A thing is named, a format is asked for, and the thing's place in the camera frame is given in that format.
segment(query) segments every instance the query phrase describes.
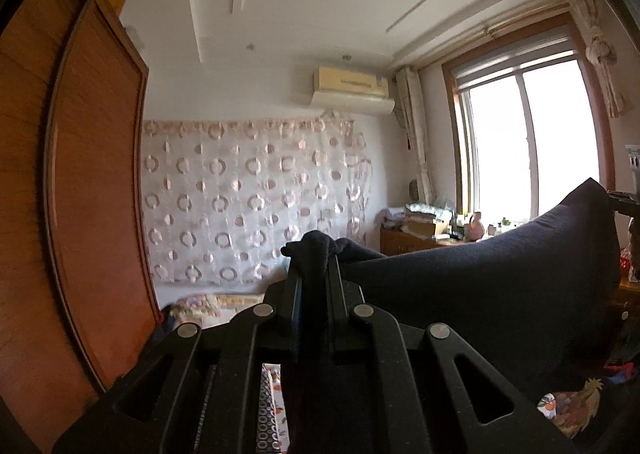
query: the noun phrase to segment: metal bolt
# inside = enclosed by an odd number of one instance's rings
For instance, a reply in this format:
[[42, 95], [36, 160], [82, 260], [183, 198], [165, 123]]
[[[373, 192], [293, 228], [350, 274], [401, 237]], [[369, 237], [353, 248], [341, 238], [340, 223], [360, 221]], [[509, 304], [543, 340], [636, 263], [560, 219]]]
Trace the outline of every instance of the metal bolt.
[[446, 324], [433, 324], [429, 328], [429, 333], [431, 333], [431, 336], [434, 338], [445, 339], [451, 335], [451, 330]]
[[198, 327], [190, 322], [187, 322], [186, 324], [183, 324], [178, 328], [178, 335], [180, 335], [183, 339], [191, 338], [197, 332]]
[[273, 308], [269, 304], [258, 304], [254, 306], [254, 313], [258, 317], [268, 317], [273, 313]]
[[373, 308], [369, 304], [358, 304], [353, 308], [353, 312], [358, 317], [371, 317], [373, 315]]

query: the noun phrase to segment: black cloth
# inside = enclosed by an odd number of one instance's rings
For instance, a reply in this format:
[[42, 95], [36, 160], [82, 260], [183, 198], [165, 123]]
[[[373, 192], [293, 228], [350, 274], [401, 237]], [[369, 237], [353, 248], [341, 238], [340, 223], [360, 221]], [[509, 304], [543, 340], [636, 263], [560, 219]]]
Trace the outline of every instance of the black cloth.
[[606, 359], [600, 330], [607, 295], [620, 281], [620, 251], [607, 193], [594, 180], [532, 222], [481, 243], [385, 257], [315, 231], [282, 252], [303, 277], [303, 303], [317, 302], [317, 325], [306, 330], [313, 348], [282, 368], [290, 454], [371, 452], [357, 373], [325, 358], [314, 362], [326, 351], [324, 273], [332, 255], [367, 303], [419, 328], [447, 323], [534, 404], [563, 360]]

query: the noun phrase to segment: window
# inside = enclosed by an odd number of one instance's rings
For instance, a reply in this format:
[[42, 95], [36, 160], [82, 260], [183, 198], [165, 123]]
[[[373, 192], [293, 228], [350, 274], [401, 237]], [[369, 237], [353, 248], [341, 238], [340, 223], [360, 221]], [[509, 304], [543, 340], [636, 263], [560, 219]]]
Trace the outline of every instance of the window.
[[568, 26], [492, 46], [443, 66], [453, 89], [458, 210], [481, 211], [486, 224], [522, 222], [606, 176], [598, 154], [606, 138]]

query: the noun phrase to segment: triangular cutout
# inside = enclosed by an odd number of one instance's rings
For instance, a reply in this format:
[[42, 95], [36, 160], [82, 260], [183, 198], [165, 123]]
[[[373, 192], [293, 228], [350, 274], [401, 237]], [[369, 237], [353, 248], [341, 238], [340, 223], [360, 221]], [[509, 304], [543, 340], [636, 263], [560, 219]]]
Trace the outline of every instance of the triangular cutout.
[[143, 423], [149, 421], [173, 363], [174, 359], [170, 355], [162, 357], [135, 386], [131, 387], [116, 404], [116, 408], [135, 420]]
[[469, 358], [458, 355], [454, 362], [480, 423], [487, 424], [513, 412], [513, 402]]

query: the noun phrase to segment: window frame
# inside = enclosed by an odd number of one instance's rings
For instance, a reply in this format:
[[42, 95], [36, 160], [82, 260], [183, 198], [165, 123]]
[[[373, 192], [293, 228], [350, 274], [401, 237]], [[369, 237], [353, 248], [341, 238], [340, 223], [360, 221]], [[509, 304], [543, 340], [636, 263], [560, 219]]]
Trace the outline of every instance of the window frame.
[[[456, 84], [456, 78], [453, 75], [453, 70], [463, 66], [473, 60], [482, 58], [491, 52], [499, 50], [510, 44], [514, 44], [523, 41], [529, 37], [543, 33], [545, 31], [553, 30], [556, 28], [565, 28], [572, 42], [574, 43], [577, 55], [571, 60], [576, 60], [580, 67], [582, 74], [582, 80], [584, 81], [587, 95], [589, 97], [589, 104], [591, 107], [591, 114], [593, 115], [593, 125], [596, 133], [596, 147], [598, 153], [598, 169], [600, 172], [600, 183], [607, 190], [615, 190], [616, 177], [613, 160], [613, 144], [611, 139], [611, 131], [609, 127], [609, 116], [604, 104], [604, 97], [602, 90], [600, 89], [600, 82], [595, 68], [586, 59], [585, 50], [586, 45], [578, 30], [578, 27], [574, 23], [573, 17], [568, 12], [555, 15], [553, 17], [546, 18], [539, 22], [529, 24], [524, 28], [511, 31], [503, 36], [497, 37], [492, 41], [483, 44], [482, 46], [473, 48], [462, 55], [445, 62], [442, 65], [442, 74], [444, 76], [444, 82], [447, 89], [447, 98], [449, 101], [449, 114], [451, 118], [451, 129], [453, 135], [453, 145], [455, 151], [455, 167], [456, 167], [456, 210], [462, 214], [469, 214], [474, 210], [474, 200], [478, 199], [478, 183], [474, 181], [474, 175], [478, 173], [478, 164], [475, 163], [475, 159], [472, 153], [469, 152], [472, 145], [473, 135], [467, 134], [467, 131], [473, 127], [473, 121], [470, 119], [470, 115], [466, 112], [465, 102], [463, 101], [463, 95], [468, 97], [468, 89], [458, 91]], [[522, 74], [520, 78], [516, 75], [516, 80], [522, 80]], [[522, 96], [522, 105], [525, 111], [525, 121], [528, 124], [532, 124], [531, 113], [529, 108], [529, 100], [526, 98], [526, 89], [520, 87]], [[462, 118], [463, 131], [460, 133], [459, 120]], [[465, 139], [465, 147], [461, 147], [460, 136]], [[531, 169], [531, 190], [532, 193], [537, 194], [538, 189], [534, 186], [538, 182], [538, 164], [537, 155], [532, 153], [532, 148], [535, 148], [535, 142], [529, 142], [529, 155], [532, 158], [530, 164]], [[531, 216], [532, 218], [538, 214], [538, 196], [532, 196], [531, 200]]]

